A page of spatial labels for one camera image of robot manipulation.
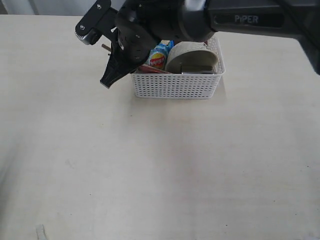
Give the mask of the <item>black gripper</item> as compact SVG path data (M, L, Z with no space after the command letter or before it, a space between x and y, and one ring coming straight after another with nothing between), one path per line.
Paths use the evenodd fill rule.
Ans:
M159 4L122 5L115 17L119 52L109 55L100 80L104 87L110 88L147 61L151 49L160 42L155 24L159 15Z

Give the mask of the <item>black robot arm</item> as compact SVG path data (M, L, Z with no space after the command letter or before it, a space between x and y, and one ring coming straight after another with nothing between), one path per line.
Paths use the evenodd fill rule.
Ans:
M127 0L113 22L105 87L134 72L162 40L204 42L217 32L296 39L320 71L317 0Z

